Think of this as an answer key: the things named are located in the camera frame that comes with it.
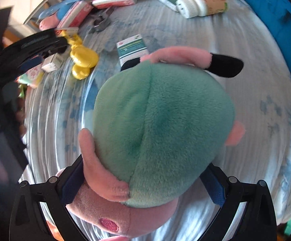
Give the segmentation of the small white barcode box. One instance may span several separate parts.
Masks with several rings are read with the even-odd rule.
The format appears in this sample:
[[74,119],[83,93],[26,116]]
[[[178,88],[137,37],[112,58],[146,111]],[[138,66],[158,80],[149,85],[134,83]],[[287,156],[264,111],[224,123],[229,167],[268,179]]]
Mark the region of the small white barcode box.
[[62,66],[63,62],[64,57],[59,53],[55,53],[43,61],[42,70],[48,73],[54,72]]

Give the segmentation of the red white medicine box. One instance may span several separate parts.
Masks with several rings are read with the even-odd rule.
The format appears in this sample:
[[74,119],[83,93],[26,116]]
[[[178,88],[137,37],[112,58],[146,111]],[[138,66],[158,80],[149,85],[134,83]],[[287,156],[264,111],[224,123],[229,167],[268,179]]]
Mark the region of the red white medicine box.
[[78,33],[78,27],[67,27],[67,28],[55,28],[54,31],[57,37],[63,37],[64,35],[68,35],[72,37]]

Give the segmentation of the pink Kotex pad pack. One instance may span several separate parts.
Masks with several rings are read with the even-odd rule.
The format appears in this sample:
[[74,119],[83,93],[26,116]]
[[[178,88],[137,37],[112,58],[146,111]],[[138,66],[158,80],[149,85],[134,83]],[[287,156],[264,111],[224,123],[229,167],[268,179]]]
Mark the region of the pink Kotex pad pack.
[[23,75],[19,76],[16,81],[19,84],[24,84],[30,86],[31,88],[35,89],[40,84],[41,80],[43,79],[44,71],[42,70],[42,65],[39,64],[30,70],[28,70]]

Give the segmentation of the teal white medicine box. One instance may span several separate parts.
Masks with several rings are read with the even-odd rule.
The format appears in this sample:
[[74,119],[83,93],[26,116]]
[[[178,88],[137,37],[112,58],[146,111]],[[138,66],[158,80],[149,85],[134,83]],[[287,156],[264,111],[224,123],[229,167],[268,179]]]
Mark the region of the teal white medicine box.
[[122,67],[127,61],[148,55],[149,51],[140,34],[116,43],[119,63]]

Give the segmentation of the large pink pig plush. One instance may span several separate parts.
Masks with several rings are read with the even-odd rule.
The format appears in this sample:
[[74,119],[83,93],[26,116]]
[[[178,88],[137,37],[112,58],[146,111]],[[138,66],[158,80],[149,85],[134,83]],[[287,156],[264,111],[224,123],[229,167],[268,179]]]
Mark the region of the large pink pig plush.
[[245,133],[216,80],[243,66],[238,58],[175,46],[109,78],[97,94],[92,130],[78,135],[84,180],[67,209],[114,240],[165,224],[219,149]]

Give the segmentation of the white bottle orange label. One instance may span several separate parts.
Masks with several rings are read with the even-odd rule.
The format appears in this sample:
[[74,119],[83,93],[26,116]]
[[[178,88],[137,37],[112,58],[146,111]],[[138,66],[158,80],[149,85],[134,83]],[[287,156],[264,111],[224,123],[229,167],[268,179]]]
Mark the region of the white bottle orange label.
[[180,14],[186,18],[205,17],[226,12],[227,0],[177,0],[176,6]]

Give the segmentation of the pink tissue pack with barcode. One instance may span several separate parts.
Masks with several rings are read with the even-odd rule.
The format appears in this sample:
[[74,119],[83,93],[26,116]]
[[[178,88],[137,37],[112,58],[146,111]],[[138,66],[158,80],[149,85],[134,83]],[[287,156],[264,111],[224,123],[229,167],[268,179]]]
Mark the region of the pink tissue pack with barcode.
[[75,2],[58,24],[57,28],[79,27],[92,9],[92,0]]

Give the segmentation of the small blue-shirt pig plush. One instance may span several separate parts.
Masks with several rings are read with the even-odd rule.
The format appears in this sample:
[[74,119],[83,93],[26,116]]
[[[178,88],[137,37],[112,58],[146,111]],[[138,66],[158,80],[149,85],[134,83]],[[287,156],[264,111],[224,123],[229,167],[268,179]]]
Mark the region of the small blue-shirt pig plush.
[[56,28],[72,6],[73,3],[66,4],[61,7],[56,13],[41,20],[39,24],[39,30],[44,31],[47,29]]

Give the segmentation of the yellow beetle toy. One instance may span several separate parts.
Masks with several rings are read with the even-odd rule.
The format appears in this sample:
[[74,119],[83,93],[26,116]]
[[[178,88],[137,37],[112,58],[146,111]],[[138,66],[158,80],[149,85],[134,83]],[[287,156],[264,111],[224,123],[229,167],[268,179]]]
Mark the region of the yellow beetle toy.
[[67,39],[71,48],[70,57],[74,62],[71,71],[73,77],[84,80],[90,75],[92,68],[96,67],[99,61],[98,54],[84,46],[78,34],[69,35],[66,31],[61,31],[61,36]]

